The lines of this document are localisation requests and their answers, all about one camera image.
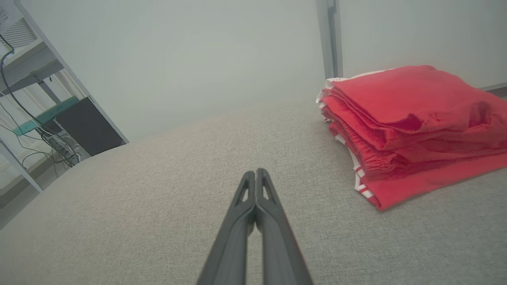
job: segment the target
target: white stripe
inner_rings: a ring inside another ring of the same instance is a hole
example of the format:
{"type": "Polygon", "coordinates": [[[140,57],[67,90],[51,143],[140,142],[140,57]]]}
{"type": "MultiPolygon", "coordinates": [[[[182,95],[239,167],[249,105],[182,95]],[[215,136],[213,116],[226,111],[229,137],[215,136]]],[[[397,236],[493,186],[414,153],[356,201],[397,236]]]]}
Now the white stripe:
{"type": "Polygon", "coordinates": [[[343,137],[342,137],[342,136],[340,136],[339,134],[337,134],[337,135],[335,136],[335,140],[337,140],[337,141],[341,142],[342,144],[345,144],[345,140],[344,140],[344,139],[343,139],[343,137]]]}
{"type": "Polygon", "coordinates": [[[373,193],[370,190],[366,190],[361,193],[363,196],[365,196],[367,199],[370,197],[373,197],[373,193]]]}
{"type": "Polygon", "coordinates": [[[366,185],[361,184],[361,185],[357,186],[355,189],[356,189],[356,191],[361,191],[364,188],[366,188],[366,185]]]}
{"type": "Polygon", "coordinates": [[[359,164],[359,161],[357,160],[355,154],[350,149],[348,150],[350,152],[350,156],[352,157],[352,162],[354,163],[354,171],[356,171],[361,165],[359,164]]]}
{"type": "Polygon", "coordinates": [[[361,178],[359,177],[359,175],[355,175],[355,185],[354,185],[354,189],[358,189],[359,188],[359,184],[361,184],[361,178]]]}

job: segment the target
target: baseboard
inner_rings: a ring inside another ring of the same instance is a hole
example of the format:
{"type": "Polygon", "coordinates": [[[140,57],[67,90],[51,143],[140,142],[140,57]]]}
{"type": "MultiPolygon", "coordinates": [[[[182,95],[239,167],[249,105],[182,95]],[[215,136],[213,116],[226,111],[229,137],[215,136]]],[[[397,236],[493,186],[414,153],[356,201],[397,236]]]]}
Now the baseboard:
{"type": "MultiPolygon", "coordinates": [[[[30,173],[30,175],[36,179],[50,167],[53,167],[53,161],[47,159],[47,157],[44,156],[27,170],[28,173],[30,173]]],[[[3,193],[0,195],[0,209],[5,207],[10,201],[16,198],[16,196],[18,196],[19,193],[21,193],[21,191],[23,191],[29,185],[30,183],[21,175],[7,184],[7,186],[0,190],[0,193],[3,193]]]]}

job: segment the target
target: white wall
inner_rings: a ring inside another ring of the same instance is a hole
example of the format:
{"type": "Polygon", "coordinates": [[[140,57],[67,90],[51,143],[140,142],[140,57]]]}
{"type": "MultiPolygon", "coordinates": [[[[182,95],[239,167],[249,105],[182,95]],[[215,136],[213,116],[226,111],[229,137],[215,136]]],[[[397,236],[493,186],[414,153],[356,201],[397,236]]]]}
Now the white wall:
{"type": "Polygon", "coordinates": [[[507,83],[506,0],[339,0],[344,76],[430,64],[507,83]]]}
{"type": "Polygon", "coordinates": [[[129,140],[324,79],[314,0],[21,4],[129,140]]]}

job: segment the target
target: gray fabric surface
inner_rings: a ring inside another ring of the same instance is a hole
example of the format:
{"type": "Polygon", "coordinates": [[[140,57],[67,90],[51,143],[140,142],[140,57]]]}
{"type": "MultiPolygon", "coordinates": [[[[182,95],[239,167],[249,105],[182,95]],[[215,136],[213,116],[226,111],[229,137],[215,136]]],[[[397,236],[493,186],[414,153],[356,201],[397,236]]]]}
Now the gray fabric surface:
{"type": "MultiPolygon", "coordinates": [[[[1,284],[194,284],[241,176],[266,168],[315,284],[507,281],[507,170],[379,212],[313,100],[92,157],[0,231],[1,284]]],[[[262,283],[261,235],[248,284],[262,283]]]]}

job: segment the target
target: folded towel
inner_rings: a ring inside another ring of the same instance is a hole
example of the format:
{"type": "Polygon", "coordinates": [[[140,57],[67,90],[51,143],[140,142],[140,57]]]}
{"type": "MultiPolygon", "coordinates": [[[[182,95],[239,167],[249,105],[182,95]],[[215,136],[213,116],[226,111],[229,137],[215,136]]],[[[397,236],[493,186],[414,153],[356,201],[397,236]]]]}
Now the folded towel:
{"type": "Polygon", "coordinates": [[[507,166],[507,103],[431,66],[330,79],[317,102],[379,209],[507,166]]]}

